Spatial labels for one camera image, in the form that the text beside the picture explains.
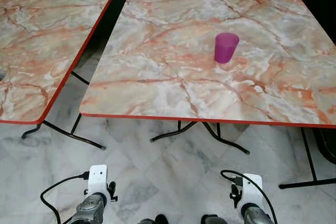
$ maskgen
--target white marble floor tile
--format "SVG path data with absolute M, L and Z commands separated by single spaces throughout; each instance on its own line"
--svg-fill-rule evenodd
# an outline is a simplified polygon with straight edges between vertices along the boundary
M 113 205 L 115 202 L 108 202 L 104 209 L 103 221 L 104 223 L 112 223 L 112 224 L 125 224 L 113 211 Z
M 110 155 L 102 162 L 108 166 L 108 180 L 117 180 L 119 174 L 121 174 L 126 168 L 133 165 L 133 162 L 121 151 L 115 149 L 110 151 Z
M 168 152 L 164 152 L 149 167 L 145 176 L 181 209 L 186 207 L 184 199 L 194 196 L 195 186 L 200 179 L 197 170 L 190 169 Z
M 36 154 L 0 182 L 0 216 L 18 213 L 38 199 L 43 188 L 52 183 L 49 164 L 45 155 Z
M 298 144 L 302 148 L 302 137 L 291 138 L 287 128 L 281 126 L 251 125 L 250 128 L 253 129 L 260 139 L 270 146 L 287 165 L 297 165 L 298 160 L 296 159 L 293 145 Z
M 194 134 L 178 135 L 167 148 L 167 152 L 179 164 L 183 164 L 195 173 L 196 177 L 201 178 L 218 163 L 218 157 L 208 147 L 206 141 L 207 139 L 196 137 Z
M 23 141 L 20 136 L 29 128 L 15 126 L 3 124 L 0 128 L 0 182 L 11 176 L 26 160 L 43 150 L 51 141 L 51 133 L 45 130 Z
M 278 184 L 287 182 L 296 174 L 293 167 L 287 165 L 260 135 L 250 126 L 236 143 L 250 150 L 246 155 L 234 147 L 230 147 L 221 157 L 219 169 L 233 169 L 241 173 L 259 174 L 263 178 L 264 189 L 271 194 Z
M 279 223 L 335 224 L 335 200 L 318 187 L 277 189 L 270 200 Z
M 135 166 L 126 167 L 118 175 L 116 183 L 119 200 L 112 204 L 112 209 L 125 223 L 129 223 L 128 220 L 159 192 Z
M 134 165 L 144 172 L 174 139 L 168 137 L 150 142 L 152 137 L 171 131 L 173 122 L 133 119 L 108 119 L 107 122 L 109 134 L 120 143 L 120 148 Z
M 183 214 L 181 210 L 171 202 L 164 193 L 157 193 L 130 218 L 128 223 L 138 223 L 140 220 L 149 218 L 154 220 L 159 214 L 164 214 L 169 223 L 178 223 Z
M 36 224 L 36 223 L 54 223 L 54 216 L 51 214 L 36 214 L 31 212 L 28 215 L 7 215 L 0 216 L 1 224 L 13 224 L 13 223 L 24 223 L 24 224 Z
M 184 215 L 177 224 L 194 224 L 186 215 Z
M 194 193 L 183 200 L 184 214 L 191 223 L 200 223 L 204 214 L 218 215 L 229 224 L 242 222 L 233 201 L 229 198 L 230 183 L 219 180 L 218 174 L 209 172 L 194 188 Z

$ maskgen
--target table leg crossbar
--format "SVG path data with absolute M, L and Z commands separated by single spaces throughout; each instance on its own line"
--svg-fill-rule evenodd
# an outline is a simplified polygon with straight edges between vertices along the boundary
M 82 81 L 83 83 L 85 83 L 85 84 L 87 84 L 87 85 L 89 84 L 89 82 L 88 82 L 87 80 L 85 80 L 83 77 L 79 76 L 79 75 L 76 74 L 75 72 L 72 71 L 71 74 L 72 74 L 73 76 L 75 76 L 77 79 L 79 79 L 80 81 Z M 73 139 L 82 141 L 82 142 L 87 143 L 87 144 L 91 144 L 91 145 L 93 145 L 93 146 L 95 146 L 95 147 L 97 147 L 97 148 L 100 148 L 100 149 L 102 149 L 102 150 L 105 150 L 105 149 L 106 149 L 105 146 L 102 146 L 102 145 L 100 145 L 100 144 L 97 144 L 96 142 L 93 142 L 93 141 L 88 140 L 88 139 L 86 139 L 86 138 L 83 138 L 83 137 L 74 135 L 74 132 L 75 132 L 75 130 L 76 130 L 76 128 L 77 128 L 77 125 L 78 125 L 79 120 L 80 120 L 81 117 L 82 117 L 82 115 L 79 113 L 78 116 L 77 116 L 77 119 L 76 119 L 76 121 L 75 121 L 75 124 L 73 125 L 73 127 L 72 127 L 70 133 L 67 132 L 67 131 L 65 131 L 65 130 L 62 130 L 61 128 L 55 126 L 55 125 L 52 124 L 52 123 L 49 123 L 49 122 L 46 121 L 46 120 L 44 120 L 42 123 L 43 123 L 44 125 L 46 125 L 46 126 L 52 128 L 53 130 L 58 131 L 59 133 L 65 135 L 65 136 L 71 137 L 71 138 L 73 138 Z M 23 133 L 22 136 L 21 136 L 21 138 L 25 139 L 25 138 L 27 137 L 28 134 L 34 133 L 34 132 L 38 131 L 40 128 L 41 128 L 41 123 L 37 124 L 37 125 L 36 125 L 36 128 L 34 128 L 34 129 L 32 129 L 32 130 L 29 130 L 29 131 L 26 131 L 25 133 Z
M 189 124 L 187 124 L 186 126 L 184 126 L 183 128 L 181 128 L 181 121 L 178 121 L 178 123 L 177 123 L 177 131 L 161 134 L 159 136 L 153 137 L 152 139 L 150 139 L 150 141 L 153 143 L 153 142 L 155 142 L 155 141 L 157 141 L 157 140 L 159 140 L 161 138 L 164 138 L 164 137 L 174 136 L 174 135 L 181 134 L 181 133 L 187 131 L 188 129 L 190 129 L 196 123 L 197 122 L 190 122 Z M 247 149 L 243 148 L 239 144 L 236 144 L 236 143 L 233 143 L 233 142 L 230 142 L 228 140 L 225 140 L 225 139 L 221 138 L 221 127 L 220 127 L 221 125 L 219 123 L 216 123 L 217 135 L 213 131 L 213 129 L 210 127 L 210 125 L 208 123 L 203 122 L 203 125 L 210 132 L 211 136 L 214 139 L 220 141 L 223 144 L 227 144 L 227 145 L 233 146 L 233 147 L 239 149 L 240 151 L 244 152 L 245 154 L 250 154 L 250 151 L 248 151 Z
M 320 185 L 336 184 L 336 178 L 321 179 L 321 180 L 317 179 L 314 164 L 313 164 L 313 160 L 311 158 L 308 142 L 307 142 L 307 139 L 306 139 L 306 134 L 305 134 L 305 131 L 304 131 L 303 128 L 301 128 L 301 135 L 302 135 L 303 142 L 305 144 L 305 149 L 306 149 L 308 162 L 309 162 L 309 166 L 310 166 L 311 175 L 313 177 L 313 180 L 312 181 L 307 181 L 307 182 L 292 183 L 292 184 L 280 184 L 279 188 L 280 189 L 286 189 L 286 188 L 296 188 L 296 187 L 304 187 L 304 186 L 320 186 Z

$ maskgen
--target black cable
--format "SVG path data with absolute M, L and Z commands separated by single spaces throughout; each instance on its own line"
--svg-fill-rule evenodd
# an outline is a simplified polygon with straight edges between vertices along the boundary
M 77 176 L 72 176 L 72 177 L 69 177 L 69 178 L 66 178 L 66 179 L 63 179 L 61 180 L 60 182 L 57 182 L 56 184 L 50 186 L 49 188 L 45 189 L 41 195 L 40 195 L 40 199 L 41 201 L 43 202 L 44 205 L 46 205 L 47 207 L 49 207 L 55 214 L 56 216 L 56 220 L 57 220 L 57 224 L 61 224 L 61 218 L 59 216 L 59 213 L 57 211 L 57 209 L 52 205 L 50 204 L 49 202 L 47 202 L 45 199 L 44 199 L 44 194 L 46 194 L 47 192 L 49 192 L 51 189 L 53 189 L 54 187 L 58 186 L 59 184 L 62 184 L 63 182 L 65 181 L 68 181 L 68 180 L 71 180 L 71 179 L 74 179 L 74 178 L 83 178 L 83 179 L 88 179 L 89 178 L 89 172 L 85 172 L 81 175 L 77 175 Z
M 236 174 L 246 180 L 248 180 L 249 182 L 251 182 L 258 190 L 259 192 L 261 192 L 261 194 L 263 195 L 263 197 L 265 198 L 268 206 L 269 206 L 269 209 L 271 210 L 271 213 L 272 213 L 272 216 L 273 216 L 273 220 L 274 220 L 274 224 L 278 224 L 278 221 L 277 221 L 277 217 L 275 216 L 275 212 L 274 212 L 274 209 L 273 209 L 273 206 L 271 204 L 271 201 L 268 199 L 267 195 L 264 193 L 264 191 L 252 180 L 250 179 L 249 177 L 245 176 L 244 174 L 241 174 L 239 172 L 236 172 L 235 170 L 221 170 L 221 175 L 230 180 L 231 182 L 234 182 L 234 179 L 233 178 L 229 178 L 227 176 L 224 175 L 224 173 L 233 173 L 233 174 Z

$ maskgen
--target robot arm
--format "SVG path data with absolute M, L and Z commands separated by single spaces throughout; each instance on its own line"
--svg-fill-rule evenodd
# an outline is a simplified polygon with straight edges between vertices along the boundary
M 262 180 L 259 175 L 244 174 L 253 180 L 261 189 Z M 231 185 L 230 199 L 233 199 L 238 214 L 244 219 L 244 224 L 274 224 L 264 212 L 263 195 L 248 180 L 235 177 Z
M 76 208 L 69 224 L 102 224 L 104 208 L 108 201 L 118 201 L 114 196 L 115 182 L 107 186 L 107 166 L 94 165 L 90 168 L 88 190 L 85 200 Z

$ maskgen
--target black metal table leg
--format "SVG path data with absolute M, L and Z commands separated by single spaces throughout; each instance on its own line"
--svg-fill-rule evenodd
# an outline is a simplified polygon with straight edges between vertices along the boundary
M 336 184 L 336 178 L 313 180 L 309 182 L 300 182 L 300 183 L 292 183 L 292 184 L 282 184 L 282 185 L 279 185 L 279 188 L 287 189 L 287 188 L 296 188 L 296 187 L 304 187 L 304 186 L 322 186 L 322 185 L 329 185 L 329 184 Z
M 233 146 L 233 147 L 235 147 L 235 148 L 241 150 L 242 152 L 244 152 L 244 153 L 247 154 L 247 155 L 250 154 L 250 151 L 246 150 L 244 147 L 240 146 L 239 144 L 232 143 L 232 142 L 230 142 L 230 141 L 228 141 L 228 140 L 225 140 L 225 139 L 221 138 L 220 136 L 217 136 L 216 133 L 212 130 L 212 128 L 210 127 L 210 125 L 209 125 L 208 123 L 203 122 L 203 125 L 204 125 L 204 126 L 206 127 L 206 129 L 210 132 L 211 136 L 212 136 L 214 139 L 220 141 L 220 142 L 223 143 L 223 144 L 227 144 L 227 145 Z M 218 126 L 217 126 L 217 130 L 218 130 L 219 135 L 220 135 L 220 134 L 221 134 L 221 130 L 220 130 L 220 128 L 219 128 Z
M 75 76 L 78 80 L 80 80 L 81 82 L 84 82 L 86 85 L 90 84 L 87 80 L 85 80 L 82 76 L 80 76 L 79 74 L 75 73 L 74 71 L 71 71 L 71 74 L 73 76 Z
M 78 125 L 79 120 L 80 120 L 81 117 L 82 117 L 82 114 L 79 113 L 78 116 L 77 116 L 77 119 L 76 119 L 76 121 L 75 121 L 75 124 L 73 125 L 73 127 L 72 127 L 72 129 L 71 129 L 71 132 L 70 132 L 71 134 L 73 134 L 73 133 L 75 132 L 75 130 L 76 130 L 76 128 L 77 128 L 77 125 Z
M 195 125 L 197 122 L 190 122 L 189 124 L 187 124 L 186 126 L 184 126 L 183 128 L 181 128 L 181 125 L 180 125 L 180 129 L 178 129 L 177 131 L 173 131 L 173 132 L 169 132 L 169 133 L 165 133 L 165 134 L 161 134 L 159 136 L 156 136 L 156 137 L 153 137 L 150 139 L 150 141 L 153 143 L 155 142 L 156 140 L 159 140 L 161 138 L 164 138 L 164 137 L 168 137 L 168 136 L 174 136 L 174 135 L 178 135 L 178 134 L 181 134 L 183 132 L 185 132 L 186 130 L 188 130 L 189 128 L 191 128 L 193 125 Z
M 80 137 L 80 136 L 76 136 L 76 135 L 73 135 L 73 134 L 71 134 L 71 133 L 69 133 L 69 132 L 66 132 L 66 131 L 62 130 L 61 128 L 59 128 L 59 127 L 53 125 L 52 123 L 49 123 L 49 122 L 46 121 L 46 120 L 43 121 L 43 124 L 46 125 L 46 126 L 48 126 L 48 127 L 50 127 L 50 128 L 52 128 L 52 129 L 55 130 L 55 131 L 58 131 L 59 133 L 61 133 L 61 134 L 63 134 L 63 135 L 66 135 L 66 136 L 71 137 L 71 138 L 73 138 L 73 139 L 82 141 L 82 142 L 87 143 L 87 144 L 91 144 L 91 145 L 93 145 L 93 146 L 95 146 L 95 147 L 97 147 L 97 148 L 100 148 L 100 149 L 102 149 L 102 150 L 105 150 L 105 149 L 106 149 L 105 146 L 102 146 L 102 145 L 100 145 L 100 144 L 97 144 L 97 143 L 95 143 L 95 142 L 93 142 L 93 141 L 91 141 L 91 140 L 88 140 L 88 139 L 86 139 L 86 138 L 83 138 L 83 137 Z
M 221 127 L 220 123 L 216 123 L 216 128 L 217 128 L 217 136 L 221 137 Z
M 151 142 L 155 142 L 156 140 L 159 140 L 161 138 L 164 137 L 168 137 L 168 136 L 174 136 L 174 135 L 178 135 L 181 134 L 183 132 L 185 132 L 186 130 L 188 130 L 189 128 L 191 128 L 193 125 L 195 125 L 197 122 L 190 122 L 189 124 L 187 124 L 186 126 L 184 126 L 183 128 L 181 128 L 181 121 L 177 122 L 177 131 L 173 131 L 173 132 L 168 132 L 165 134 L 161 134 L 159 136 L 153 137 L 152 139 L 150 139 Z M 242 152 L 246 153 L 246 154 L 250 154 L 250 151 L 246 150 L 245 148 L 243 148 L 242 146 L 236 144 L 236 143 L 232 143 L 228 140 L 225 140 L 223 138 L 221 138 L 221 125 L 219 123 L 216 123 L 216 127 L 217 127 L 217 135 L 216 133 L 212 130 L 212 128 L 210 127 L 210 125 L 208 123 L 203 123 L 204 126 L 206 127 L 206 129 L 210 132 L 211 136 L 220 141 L 223 144 L 227 144 L 230 146 L 233 146 L 235 148 L 238 148 L 239 150 L 241 150 Z
M 25 133 L 23 133 L 21 138 L 25 139 L 28 134 L 34 133 L 34 132 L 38 131 L 40 128 L 41 128 L 41 124 L 39 123 L 39 124 L 36 125 L 35 129 L 29 130 L 29 131 L 26 131 Z
M 300 183 L 280 184 L 279 188 L 280 189 L 286 189 L 286 188 L 296 188 L 296 187 L 304 187 L 304 186 L 320 186 L 320 185 L 336 184 L 336 178 L 321 179 L 321 180 L 317 179 L 314 164 L 313 164 L 313 161 L 312 161 L 312 158 L 311 158 L 311 155 L 310 155 L 310 151 L 309 151 L 309 146 L 308 146 L 306 134 L 305 134 L 305 131 L 304 131 L 303 128 L 301 128 L 301 135 L 302 135 L 303 143 L 305 144 L 305 149 L 306 149 L 308 162 L 309 162 L 309 166 L 310 166 L 310 170 L 311 170 L 313 180 L 308 181 L 308 182 L 300 182 Z

